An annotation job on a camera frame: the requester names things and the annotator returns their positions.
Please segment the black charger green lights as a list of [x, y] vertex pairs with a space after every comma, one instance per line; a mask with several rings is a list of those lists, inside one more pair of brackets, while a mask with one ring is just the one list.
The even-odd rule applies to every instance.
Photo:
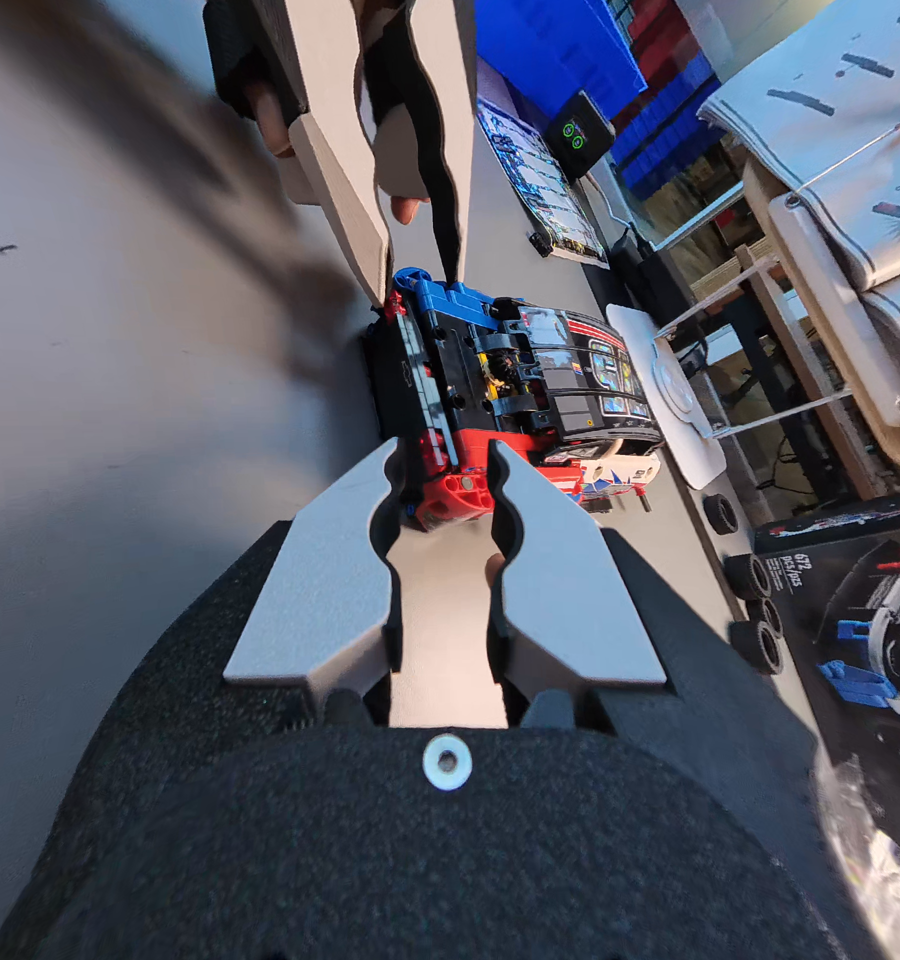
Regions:
[[612, 149], [616, 130], [581, 88], [554, 115], [543, 140], [567, 182], [574, 184]]

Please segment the clear plastic bag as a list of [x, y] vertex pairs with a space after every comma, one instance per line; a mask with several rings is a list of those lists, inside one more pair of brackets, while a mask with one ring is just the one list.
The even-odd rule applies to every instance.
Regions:
[[851, 901], [884, 958], [900, 959], [900, 791], [882, 790], [856, 755], [819, 750], [816, 803]]

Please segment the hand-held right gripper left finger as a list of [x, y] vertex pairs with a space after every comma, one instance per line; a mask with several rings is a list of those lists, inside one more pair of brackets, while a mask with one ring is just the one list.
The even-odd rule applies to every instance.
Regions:
[[400, 531], [405, 444], [385, 440], [303, 507], [223, 670], [229, 685], [299, 688], [313, 706], [361, 698], [399, 671]]

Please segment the stack of red blue bins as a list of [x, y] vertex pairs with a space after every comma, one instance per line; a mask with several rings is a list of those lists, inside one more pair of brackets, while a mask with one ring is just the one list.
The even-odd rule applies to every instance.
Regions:
[[697, 117], [721, 82], [676, 2], [627, 2], [616, 18], [647, 88], [613, 120], [612, 160], [646, 201], [721, 138]]

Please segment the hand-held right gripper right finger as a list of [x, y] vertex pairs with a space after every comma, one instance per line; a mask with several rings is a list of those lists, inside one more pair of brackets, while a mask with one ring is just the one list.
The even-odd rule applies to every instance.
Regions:
[[509, 726], [558, 691], [574, 719], [603, 690], [658, 692], [668, 678], [602, 527], [501, 440], [488, 446], [492, 576], [487, 658]]

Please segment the blue plastic bin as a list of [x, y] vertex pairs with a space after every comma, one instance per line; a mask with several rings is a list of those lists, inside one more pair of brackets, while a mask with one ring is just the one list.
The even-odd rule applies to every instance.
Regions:
[[580, 90], [611, 121], [648, 88], [604, 2], [476, 1], [477, 52], [548, 120]]

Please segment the lego race car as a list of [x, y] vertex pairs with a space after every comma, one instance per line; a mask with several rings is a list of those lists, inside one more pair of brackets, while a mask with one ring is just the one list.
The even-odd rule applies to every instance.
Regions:
[[493, 511], [489, 445], [514, 449], [590, 514], [647, 488], [661, 469], [661, 428], [622, 336], [609, 323], [521, 298], [496, 297], [425, 270], [398, 270], [437, 381], [459, 466], [438, 467], [403, 372], [404, 348], [386, 306], [362, 337], [381, 437], [406, 445], [403, 522], [433, 532]]

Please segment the person's left hand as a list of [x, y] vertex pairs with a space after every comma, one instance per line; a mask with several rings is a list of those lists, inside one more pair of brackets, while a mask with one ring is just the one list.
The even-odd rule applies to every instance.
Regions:
[[[273, 86], [266, 81], [255, 80], [245, 86], [244, 95], [266, 149], [280, 161], [293, 159], [296, 152], [290, 142], [289, 128], [284, 123], [281, 105]], [[430, 204], [430, 199], [391, 196], [391, 213], [399, 224], [406, 226], [413, 222], [422, 203]]]

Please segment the sticker sheet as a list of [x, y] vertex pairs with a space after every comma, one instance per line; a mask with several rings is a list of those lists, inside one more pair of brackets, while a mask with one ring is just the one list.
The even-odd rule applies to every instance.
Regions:
[[480, 127], [551, 257], [607, 269], [607, 252], [541, 135], [497, 103], [477, 97]]

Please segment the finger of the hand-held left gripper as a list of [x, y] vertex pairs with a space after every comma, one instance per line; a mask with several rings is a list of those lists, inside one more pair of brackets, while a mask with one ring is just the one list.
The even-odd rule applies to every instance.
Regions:
[[465, 277], [477, 96], [472, 1], [408, 1], [385, 28], [385, 53], [408, 109], [445, 281]]
[[357, 105], [361, 47], [348, 1], [288, 1], [306, 109], [289, 139], [336, 241], [372, 306], [387, 296], [392, 244], [375, 160]]

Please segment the lego set box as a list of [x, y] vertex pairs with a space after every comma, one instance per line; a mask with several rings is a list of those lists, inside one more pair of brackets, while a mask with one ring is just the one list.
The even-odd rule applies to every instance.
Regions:
[[900, 494], [772, 521], [754, 535], [834, 767], [900, 816]]

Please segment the white stand base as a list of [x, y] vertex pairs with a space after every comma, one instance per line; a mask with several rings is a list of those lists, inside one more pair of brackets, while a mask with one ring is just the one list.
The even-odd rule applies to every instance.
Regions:
[[720, 442], [667, 339], [645, 312], [609, 304], [605, 318], [623, 338], [648, 406], [687, 485], [701, 491], [726, 471]]

